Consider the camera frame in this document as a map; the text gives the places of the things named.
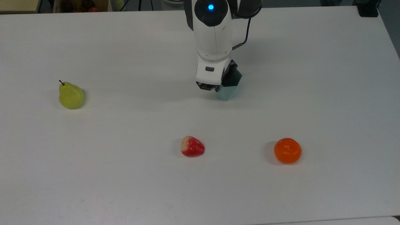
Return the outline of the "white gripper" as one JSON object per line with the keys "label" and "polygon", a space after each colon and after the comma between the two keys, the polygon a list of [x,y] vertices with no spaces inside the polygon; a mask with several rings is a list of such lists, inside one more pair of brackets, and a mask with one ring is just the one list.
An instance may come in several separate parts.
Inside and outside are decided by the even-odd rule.
{"label": "white gripper", "polygon": [[196,84],[202,90],[215,92],[219,91],[220,84],[223,87],[238,86],[237,67],[229,57],[211,61],[197,56]]}

